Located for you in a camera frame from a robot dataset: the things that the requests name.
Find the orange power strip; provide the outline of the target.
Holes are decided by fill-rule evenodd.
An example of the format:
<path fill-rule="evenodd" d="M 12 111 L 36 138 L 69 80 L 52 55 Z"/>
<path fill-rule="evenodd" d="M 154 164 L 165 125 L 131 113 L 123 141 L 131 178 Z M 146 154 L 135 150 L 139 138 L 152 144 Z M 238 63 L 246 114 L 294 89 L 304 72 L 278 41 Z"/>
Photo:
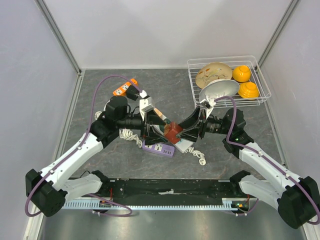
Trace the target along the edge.
<path fill-rule="evenodd" d="M 126 91 L 129 88 L 129 86 L 132 85 L 132 83 L 134 83 L 134 85 L 136 85 L 136 86 L 139 85 L 138 82 L 134 78 L 132 78 L 130 81 L 127 81 L 126 83 L 124 83 L 123 85 L 118 87 L 116 90 L 114 90 L 112 92 L 112 94 L 114 96 L 123 96 L 123 97 L 125 97 L 126 96 Z"/>

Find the white multicolour power strip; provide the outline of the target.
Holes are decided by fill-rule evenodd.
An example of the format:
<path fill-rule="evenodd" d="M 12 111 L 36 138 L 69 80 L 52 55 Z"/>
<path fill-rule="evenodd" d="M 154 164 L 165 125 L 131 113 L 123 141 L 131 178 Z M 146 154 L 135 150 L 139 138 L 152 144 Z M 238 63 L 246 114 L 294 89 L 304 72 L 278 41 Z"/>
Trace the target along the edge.
<path fill-rule="evenodd" d="M 163 114 L 165 117 L 164 121 L 166 123 L 170 123 L 171 121 Z M 194 143 L 185 139 L 181 139 L 177 143 L 173 144 L 175 148 L 177 148 L 181 153 L 185 153 L 189 147 L 191 147 Z"/>

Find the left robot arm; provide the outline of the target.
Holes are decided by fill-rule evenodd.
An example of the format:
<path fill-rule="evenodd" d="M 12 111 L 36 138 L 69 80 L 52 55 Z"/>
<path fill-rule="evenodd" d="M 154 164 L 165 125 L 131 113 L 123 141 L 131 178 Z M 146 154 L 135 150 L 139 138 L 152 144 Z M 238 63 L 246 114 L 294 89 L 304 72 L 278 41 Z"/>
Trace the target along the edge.
<path fill-rule="evenodd" d="M 139 130 L 146 144 L 165 143 L 167 140 L 155 126 L 166 122 L 157 114 L 147 96 L 139 101 L 139 113 L 131 113 L 124 96 L 113 96 L 105 105 L 97 120 L 89 124 L 87 131 L 56 161 L 40 171 L 31 169 L 25 175 L 27 200 L 25 213 L 29 217 L 29 203 L 33 203 L 46 217 L 55 215 L 69 200 L 89 194 L 106 196 L 110 191 L 108 178 L 95 171 L 84 179 L 71 180 L 70 176 L 92 156 L 105 149 L 119 137 L 121 129 Z"/>

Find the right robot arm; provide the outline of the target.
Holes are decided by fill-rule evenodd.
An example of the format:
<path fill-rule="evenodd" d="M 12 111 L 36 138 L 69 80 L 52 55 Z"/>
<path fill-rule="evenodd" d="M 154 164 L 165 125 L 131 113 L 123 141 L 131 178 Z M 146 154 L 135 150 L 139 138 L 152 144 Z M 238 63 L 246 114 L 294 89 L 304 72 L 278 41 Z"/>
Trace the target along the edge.
<path fill-rule="evenodd" d="M 282 220 L 293 229 L 308 223 L 319 225 L 312 218 L 320 216 L 320 193 L 317 182 L 295 174 L 278 163 L 245 132 L 243 111 L 229 109 L 223 118 L 206 115 L 197 107 L 192 115 L 179 123 L 178 137 L 192 142 L 206 133 L 225 135 L 223 145 L 236 158 L 254 168 L 264 181 L 247 171 L 230 178 L 229 191 L 235 197 L 251 195 L 275 208 Z"/>

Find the dark green cube socket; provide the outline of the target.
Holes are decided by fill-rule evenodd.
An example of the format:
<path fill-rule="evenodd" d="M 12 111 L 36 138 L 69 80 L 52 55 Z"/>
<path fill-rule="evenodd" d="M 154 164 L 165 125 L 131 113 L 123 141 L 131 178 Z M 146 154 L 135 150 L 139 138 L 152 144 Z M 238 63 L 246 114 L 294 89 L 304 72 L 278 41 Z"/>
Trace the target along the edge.
<path fill-rule="evenodd" d="M 164 126 L 164 134 L 166 135 L 170 131 L 170 129 L 171 129 L 171 125 L 170 124 L 166 124 Z"/>

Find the red-brown cube socket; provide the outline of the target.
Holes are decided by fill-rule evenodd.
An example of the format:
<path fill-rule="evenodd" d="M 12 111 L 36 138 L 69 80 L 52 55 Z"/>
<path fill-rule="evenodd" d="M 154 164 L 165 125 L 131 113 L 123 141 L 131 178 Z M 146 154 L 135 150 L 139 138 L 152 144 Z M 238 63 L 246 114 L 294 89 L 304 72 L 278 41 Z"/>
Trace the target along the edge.
<path fill-rule="evenodd" d="M 165 138 L 172 144 L 176 144 L 179 142 L 181 139 L 176 138 L 176 134 L 181 132 L 183 130 L 182 127 L 180 127 L 177 123 L 175 122 L 170 122 L 170 131 L 167 134 L 164 134 Z"/>

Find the purple power strip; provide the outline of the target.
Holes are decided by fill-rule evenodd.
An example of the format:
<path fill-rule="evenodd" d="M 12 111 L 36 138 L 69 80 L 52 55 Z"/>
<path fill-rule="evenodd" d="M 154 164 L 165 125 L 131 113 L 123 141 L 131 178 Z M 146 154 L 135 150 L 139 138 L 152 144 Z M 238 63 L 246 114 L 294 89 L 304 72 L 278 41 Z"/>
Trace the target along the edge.
<path fill-rule="evenodd" d="M 143 142 L 142 149 L 146 152 L 168 157 L 168 158 L 172 158 L 175 152 L 175 148 L 173 146 L 167 145 L 164 143 L 145 145 L 145 142 Z"/>

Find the black cube socket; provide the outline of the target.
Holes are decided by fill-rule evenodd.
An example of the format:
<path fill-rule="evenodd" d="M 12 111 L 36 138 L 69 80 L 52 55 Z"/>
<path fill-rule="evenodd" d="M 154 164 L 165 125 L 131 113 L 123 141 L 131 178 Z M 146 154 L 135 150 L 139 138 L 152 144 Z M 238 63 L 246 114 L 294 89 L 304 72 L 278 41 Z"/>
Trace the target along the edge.
<path fill-rule="evenodd" d="M 136 101 L 140 97 L 140 92 L 133 85 L 130 85 L 125 91 L 125 95 L 128 99 Z"/>

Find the beige cube socket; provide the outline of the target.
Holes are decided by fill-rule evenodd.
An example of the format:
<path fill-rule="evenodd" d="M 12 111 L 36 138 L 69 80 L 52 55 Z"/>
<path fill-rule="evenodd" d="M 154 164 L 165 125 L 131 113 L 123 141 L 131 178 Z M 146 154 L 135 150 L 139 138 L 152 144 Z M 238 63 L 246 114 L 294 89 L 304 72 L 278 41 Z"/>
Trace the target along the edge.
<path fill-rule="evenodd" d="M 153 110 L 157 114 L 157 116 L 159 117 L 159 120 L 157 120 L 157 122 L 160 125 L 166 124 L 166 122 L 164 121 L 165 117 L 164 117 L 163 113 L 161 111 L 159 111 L 156 107 Z"/>

